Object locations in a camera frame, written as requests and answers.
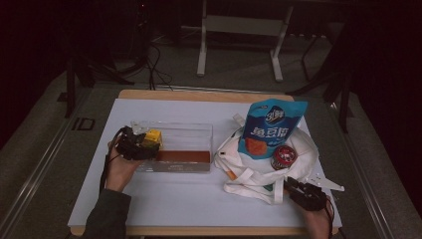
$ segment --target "dark background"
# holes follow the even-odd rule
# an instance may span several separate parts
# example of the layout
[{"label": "dark background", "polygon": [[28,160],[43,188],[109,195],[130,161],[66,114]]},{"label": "dark background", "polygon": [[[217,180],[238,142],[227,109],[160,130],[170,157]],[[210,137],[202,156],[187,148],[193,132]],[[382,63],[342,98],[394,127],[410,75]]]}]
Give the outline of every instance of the dark background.
[{"label": "dark background", "polygon": [[[79,39],[80,43],[95,42],[96,36],[103,33],[104,29],[93,25],[99,18],[99,12],[90,7],[90,2],[49,0],[17,3],[7,0],[0,3],[0,146],[7,142],[50,81],[64,71],[69,54],[58,41],[58,34],[64,26],[70,26],[70,19],[86,24],[82,35],[85,38]],[[216,5],[210,6],[210,9],[224,9],[222,2],[215,2]],[[245,11],[262,16],[274,14],[265,12],[264,8],[251,11],[246,9],[248,4],[244,7]],[[200,25],[200,9],[201,1],[197,0],[161,0],[155,1],[151,15],[159,16],[154,19],[157,27],[177,39],[179,24]],[[419,99],[422,93],[419,87],[422,67],[421,10],[420,4],[382,2],[369,10],[357,11],[355,24],[350,25],[353,29],[350,39],[354,40],[345,45],[339,54],[341,60],[350,51],[359,53],[357,64],[354,63],[356,67],[352,70],[352,91],[358,94],[419,214],[422,212],[422,187],[417,184],[421,181],[418,173],[422,169]],[[310,14],[310,9],[296,11],[292,26],[306,14]],[[290,31],[300,33],[301,29],[297,27]],[[99,52],[110,47],[107,43],[100,45],[97,48]]]}]

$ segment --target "yellow object in box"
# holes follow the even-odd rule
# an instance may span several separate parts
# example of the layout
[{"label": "yellow object in box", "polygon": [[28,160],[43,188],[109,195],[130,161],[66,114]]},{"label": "yellow object in box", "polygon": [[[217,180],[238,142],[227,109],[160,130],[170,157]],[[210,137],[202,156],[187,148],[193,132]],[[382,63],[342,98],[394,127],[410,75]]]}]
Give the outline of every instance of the yellow object in box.
[{"label": "yellow object in box", "polygon": [[159,143],[159,147],[162,148],[162,137],[161,137],[161,131],[157,129],[150,129],[143,139],[144,141]]}]

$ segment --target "person's left hand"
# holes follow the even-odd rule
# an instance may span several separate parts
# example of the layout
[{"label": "person's left hand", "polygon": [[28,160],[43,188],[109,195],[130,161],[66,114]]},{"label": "person's left hand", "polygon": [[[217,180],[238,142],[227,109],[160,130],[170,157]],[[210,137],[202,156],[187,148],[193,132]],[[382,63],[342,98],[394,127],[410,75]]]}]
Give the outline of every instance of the person's left hand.
[{"label": "person's left hand", "polygon": [[136,169],[143,163],[143,160],[126,160],[115,147],[111,150],[109,157],[108,174],[105,188],[108,190],[122,192],[133,177]]}]

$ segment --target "hand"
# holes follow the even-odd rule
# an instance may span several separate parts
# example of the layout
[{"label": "hand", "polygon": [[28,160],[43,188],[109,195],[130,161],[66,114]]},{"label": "hand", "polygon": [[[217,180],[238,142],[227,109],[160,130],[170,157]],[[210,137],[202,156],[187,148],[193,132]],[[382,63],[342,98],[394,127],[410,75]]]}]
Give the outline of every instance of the hand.
[{"label": "hand", "polygon": [[136,169],[143,163],[143,160],[126,160],[119,155],[115,147],[111,150],[109,160],[105,188],[122,192],[130,182]]},{"label": "hand", "polygon": [[[331,205],[329,203],[330,198],[329,196],[326,197],[326,208],[332,218],[333,212]],[[298,204],[296,204],[299,210],[301,211],[302,215],[305,219],[305,224],[308,229],[308,233],[310,234],[312,239],[326,239],[328,235],[331,233],[329,231],[329,225],[331,224],[328,215],[326,214],[325,210],[322,209],[320,211],[306,211]]]}]

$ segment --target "white metal table leg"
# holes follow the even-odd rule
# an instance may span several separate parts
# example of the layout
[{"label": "white metal table leg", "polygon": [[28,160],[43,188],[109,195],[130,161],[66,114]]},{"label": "white metal table leg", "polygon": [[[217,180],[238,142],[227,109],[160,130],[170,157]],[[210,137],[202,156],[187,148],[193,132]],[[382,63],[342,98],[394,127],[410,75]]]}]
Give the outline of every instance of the white metal table leg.
[{"label": "white metal table leg", "polygon": [[205,75],[205,63],[207,60],[207,0],[202,1],[202,27],[201,27],[201,49],[199,50],[198,77]]},{"label": "white metal table leg", "polygon": [[282,69],[280,67],[280,61],[279,61],[279,53],[280,53],[280,49],[282,48],[283,41],[285,40],[285,37],[286,37],[286,31],[288,30],[289,21],[292,16],[292,12],[293,12],[293,6],[289,7],[286,13],[285,20],[280,29],[279,41],[277,42],[276,48],[270,51],[271,62],[273,63],[273,70],[274,70],[274,76],[276,78],[276,82],[281,82],[283,80]]}]

